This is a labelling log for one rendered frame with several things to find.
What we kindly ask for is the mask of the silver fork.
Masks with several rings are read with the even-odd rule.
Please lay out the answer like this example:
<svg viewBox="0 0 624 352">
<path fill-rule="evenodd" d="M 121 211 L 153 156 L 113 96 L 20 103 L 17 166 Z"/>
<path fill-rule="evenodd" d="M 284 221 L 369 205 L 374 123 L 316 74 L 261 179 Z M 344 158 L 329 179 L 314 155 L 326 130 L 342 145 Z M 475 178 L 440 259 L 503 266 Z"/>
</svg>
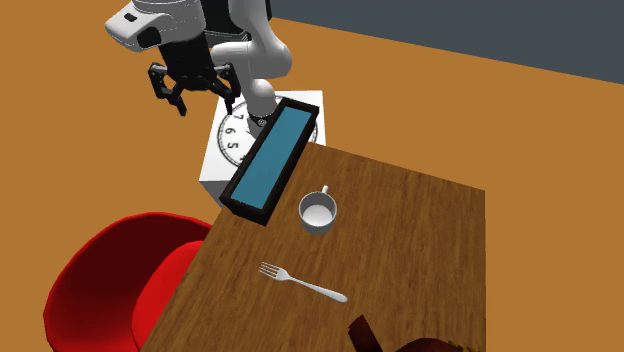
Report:
<svg viewBox="0 0 624 352">
<path fill-rule="evenodd" d="M 317 293 L 320 293 L 326 297 L 329 297 L 334 301 L 337 301 L 340 303 L 348 302 L 348 298 L 344 294 L 297 279 L 291 276 L 287 270 L 281 267 L 278 267 L 276 265 L 262 262 L 258 268 L 258 271 L 261 274 L 266 275 L 267 277 L 270 277 L 271 279 L 274 279 L 279 282 L 284 282 L 284 281 L 295 282 Z"/>
</svg>

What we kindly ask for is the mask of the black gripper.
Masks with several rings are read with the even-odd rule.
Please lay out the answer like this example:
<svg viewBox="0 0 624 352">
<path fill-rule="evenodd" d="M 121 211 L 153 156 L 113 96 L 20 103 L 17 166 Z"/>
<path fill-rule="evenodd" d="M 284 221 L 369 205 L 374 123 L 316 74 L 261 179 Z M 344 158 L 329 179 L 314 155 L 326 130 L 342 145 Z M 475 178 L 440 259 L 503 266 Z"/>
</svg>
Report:
<svg viewBox="0 0 624 352">
<path fill-rule="evenodd" d="M 237 73 L 232 63 L 213 66 L 204 34 L 186 41 L 163 44 L 159 47 L 159 51 L 166 66 L 152 63 L 148 69 L 148 76 L 158 99 L 166 100 L 177 109 L 180 116 L 184 117 L 187 114 L 182 98 L 184 89 L 189 91 L 209 89 L 224 100 L 227 114 L 233 113 L 233 104 L 241 95 Z M 177 82 L 172 89 L 164 82 L 167 75 Z"/>
</svg>

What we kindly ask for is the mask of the red shell chair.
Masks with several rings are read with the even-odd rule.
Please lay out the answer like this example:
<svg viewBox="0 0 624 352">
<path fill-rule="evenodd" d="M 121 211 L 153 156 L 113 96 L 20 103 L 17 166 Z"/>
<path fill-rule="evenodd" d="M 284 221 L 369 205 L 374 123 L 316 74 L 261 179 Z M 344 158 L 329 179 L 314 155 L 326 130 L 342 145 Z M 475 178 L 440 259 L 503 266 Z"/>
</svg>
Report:
<svg viewBox="0 0 624 352">
<path fill-rule="evenodd" d="M 163 212 L 124 217 L 72 257 L 43 312 L 54 352 L 140 352 L 211 225 Z"/>
</svg>

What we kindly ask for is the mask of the white mug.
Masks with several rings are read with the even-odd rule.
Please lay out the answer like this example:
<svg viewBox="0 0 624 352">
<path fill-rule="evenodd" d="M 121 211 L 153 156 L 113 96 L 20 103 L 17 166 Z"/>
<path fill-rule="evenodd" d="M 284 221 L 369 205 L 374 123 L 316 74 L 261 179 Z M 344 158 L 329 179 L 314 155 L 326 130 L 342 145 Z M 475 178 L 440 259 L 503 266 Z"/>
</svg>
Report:
<svg viewBox="0 0 624 352">
<path fill-rule="evenodd" d="M 303 229 L 313 235 L 326 234 L 333 226 L 338 206 L 324 185 L 320 191 L 305 195 L 298 206 Z"/>
</svg>

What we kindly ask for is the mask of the dark red chair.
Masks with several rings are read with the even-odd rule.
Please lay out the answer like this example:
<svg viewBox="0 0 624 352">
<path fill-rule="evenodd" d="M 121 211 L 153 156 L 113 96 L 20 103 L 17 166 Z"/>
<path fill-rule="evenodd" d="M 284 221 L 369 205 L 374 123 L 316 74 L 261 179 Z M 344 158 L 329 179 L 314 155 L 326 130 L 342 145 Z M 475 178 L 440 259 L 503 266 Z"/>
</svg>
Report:
<svg viewBox="0 0 624 352">
<path fill-rule="evenodd" d="M 356 352 L 384 352 L 370 325 L 363 315 L 358 316 L 348 327 L 349 338 Z M 461 346 L 453 341 L 437 338 L 418 338 L 396 352 L 480 352 L 470 346 Z"/>
</svg>

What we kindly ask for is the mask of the white clock-patterned robot stand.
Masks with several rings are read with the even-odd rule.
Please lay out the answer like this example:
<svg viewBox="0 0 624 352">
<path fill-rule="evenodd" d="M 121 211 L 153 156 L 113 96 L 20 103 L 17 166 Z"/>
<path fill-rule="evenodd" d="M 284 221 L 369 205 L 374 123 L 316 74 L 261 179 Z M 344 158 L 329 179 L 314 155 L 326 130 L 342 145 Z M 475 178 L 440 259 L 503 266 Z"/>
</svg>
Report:
<svg viewBox="0 0 624 352">
<path fill-rule="evenodd" d="M 309 141 L 326 145 L 323 91 L 276 92 L 277 103 L 284 97 L 319 107 L 315 128 Z M 224 207 L 219 200 L 220 195 L 255 142 L 248 129 L 248 117 L 247 103 L 243 97 L 235 99 L 232 114 L 227 113 L 224 100 L 218 99 L 199 182 L 220 208 Z"/>
</svg>

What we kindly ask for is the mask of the long black tray blue inside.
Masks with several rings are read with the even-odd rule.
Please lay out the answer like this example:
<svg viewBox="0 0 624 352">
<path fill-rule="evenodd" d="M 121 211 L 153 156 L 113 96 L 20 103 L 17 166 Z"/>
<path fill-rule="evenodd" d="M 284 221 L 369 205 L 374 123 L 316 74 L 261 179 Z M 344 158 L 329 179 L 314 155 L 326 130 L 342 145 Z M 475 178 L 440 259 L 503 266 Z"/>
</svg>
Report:
<svg viewBox="0 0 624 352">
<path fill-rule="evenodd" d="M 235 215 L 265 226 L 316 126 L 320 108 L 283 98 L 220 195 Z"/>
</svg>

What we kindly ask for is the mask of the brown wooden table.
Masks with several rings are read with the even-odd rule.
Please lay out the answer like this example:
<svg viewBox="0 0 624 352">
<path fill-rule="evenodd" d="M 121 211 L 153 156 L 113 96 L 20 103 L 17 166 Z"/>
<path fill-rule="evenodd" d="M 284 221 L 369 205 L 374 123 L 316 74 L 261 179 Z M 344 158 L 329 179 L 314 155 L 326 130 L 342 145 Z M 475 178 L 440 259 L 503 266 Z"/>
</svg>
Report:
<svg viewBox="0 0 624 352">
<path fill-rule="evenodd" d="M 324 185 L 337 215 L 313 235 L 298 206 Z M 384 352 L 420 337 L 484 350 L 485 194 L 310 144 L 265 226 L 221 211 L 141 352 L 354 352 L 360 315 Z"/>
</svg>

